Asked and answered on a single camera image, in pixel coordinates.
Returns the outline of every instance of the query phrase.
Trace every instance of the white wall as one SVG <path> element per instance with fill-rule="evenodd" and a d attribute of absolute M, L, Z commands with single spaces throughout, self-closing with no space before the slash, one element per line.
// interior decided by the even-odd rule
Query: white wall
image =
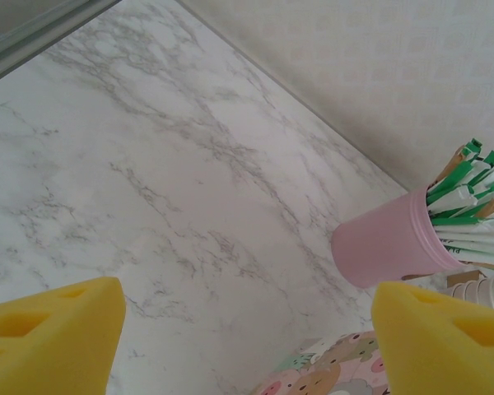
<path fill-rule="evenodd" d="M 494 0 L 181 0 L 409 188 L 494 147 Z"/>

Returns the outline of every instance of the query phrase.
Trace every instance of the yellow sponge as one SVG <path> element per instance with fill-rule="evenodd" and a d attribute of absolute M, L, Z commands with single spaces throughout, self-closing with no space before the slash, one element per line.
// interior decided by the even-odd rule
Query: yellow sponge
<path fill-rule="evenodd" d="M 0 304 L 0 395 L 104 394 L 124 313 L 113 277 Z"/>
<path fill-rule="evenodd" d="M 392 395 L 494 395 L 494 310 L 401 283 L 371 310 Z"/>

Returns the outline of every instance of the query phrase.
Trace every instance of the white marble surface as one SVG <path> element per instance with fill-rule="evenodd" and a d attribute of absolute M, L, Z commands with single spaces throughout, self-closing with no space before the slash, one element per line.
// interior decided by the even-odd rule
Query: white marble surface
<path fill-rule="evenodd" d="M 108 394 L 246 393 L 368 328 L 330 232 L 403 190 L 172 0 L 128 0 L 0 81 L 0 302 L 97 276 Z"/>

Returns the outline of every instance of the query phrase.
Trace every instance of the pink cup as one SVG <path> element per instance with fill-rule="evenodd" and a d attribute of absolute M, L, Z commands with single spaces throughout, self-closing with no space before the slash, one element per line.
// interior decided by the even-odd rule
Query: pink cup
<path fill-rule="evenodd" d="M 341 224 L 333 232 L 331 251 L 338 270 L 360 288 L 464 266 L 432 228 L 426 188 Z"/>

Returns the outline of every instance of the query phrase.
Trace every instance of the stack of paper cups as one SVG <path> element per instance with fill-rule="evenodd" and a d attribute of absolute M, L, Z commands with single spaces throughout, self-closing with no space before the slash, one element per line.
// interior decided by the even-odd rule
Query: stack of paper cups
<path fill-rule="evenodd" d="M 494 309 L 494 277 L 458 284 L 444 293 L 456 299 L 467 300 Z"/>

